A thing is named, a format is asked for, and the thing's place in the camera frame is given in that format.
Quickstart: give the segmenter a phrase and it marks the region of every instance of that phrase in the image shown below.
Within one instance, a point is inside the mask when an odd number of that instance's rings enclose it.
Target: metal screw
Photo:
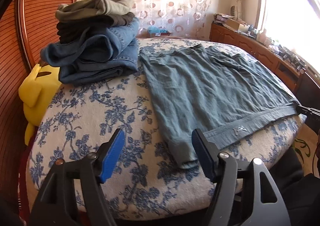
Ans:
[[[256,165],[262,164],[262,160],[261,160],[260,158],[255,158],[255,159],[253,159],[253,162],[254,162]]]
[[[219,153],[219,156],[221,157],[221,158],[228,158],[229,157],[229,154],[228,153],[226,153],[226,152],[221,152],[221,153]]]
[[[88,157],[89,159],[95,159],[95,158],[98,157],[98,155],[97,155],[96,152],[91,152],[91,153],[89,153],[89,154],[87,155],[87,157]]]
[[[60,159],[57,159],[55,163],[56,163],[56,165],[62,165],[63,162],[64,162],[64,160],[60,158]]]

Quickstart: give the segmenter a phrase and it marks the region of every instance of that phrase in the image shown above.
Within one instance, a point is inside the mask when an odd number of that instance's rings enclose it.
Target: white bedspread with blue flowers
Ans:
[[[202,43],[256,61],[232,45],[175,39],[142,39],[139,43],[149,53]],[[304,116],[278,120],[224,151],[241,160],[260,157],[270,168],[292,144],[304,121]],[[115,217],[159,219],[209,205],[215,186],[200,167],[178,169],[161,139],[142,67],[128,77],[61,87],[41,122],[30,154],[29,171],[35,187],[41,186],[55,160],[83,158],[108,141],[117,128],[125,132],[125,147],[113,176],[102,185]],[[237,191],[241,187],[238,181]],[[75,189],[78,207],[85,211],[78,180]]]

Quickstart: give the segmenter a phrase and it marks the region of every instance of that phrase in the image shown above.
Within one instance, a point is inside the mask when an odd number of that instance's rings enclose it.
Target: stack of folded clothes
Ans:
[[[56,11],[60,42],[41,59],[60,67],[63,84],[86,84],[137,72],[139,20],[132,0],[81,0]]]

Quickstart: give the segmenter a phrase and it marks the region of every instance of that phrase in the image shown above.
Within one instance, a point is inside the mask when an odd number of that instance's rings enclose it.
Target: cardboard box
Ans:
[[[249,26],[242,25],[232,19],[228,19],[226,21],[226,25],[230,26],[231,28],[235,29],[236,31],[240,31],[243,33],[247,33],[249,30]]]

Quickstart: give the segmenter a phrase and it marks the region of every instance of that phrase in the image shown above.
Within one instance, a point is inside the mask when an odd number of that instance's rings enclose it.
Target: wooden dresser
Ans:
[[[293,92],[299,73],[287,61],[269,51],[263,44],[214,23],[211,25],[210,41],[231,44],[245,50],[278,76]]]

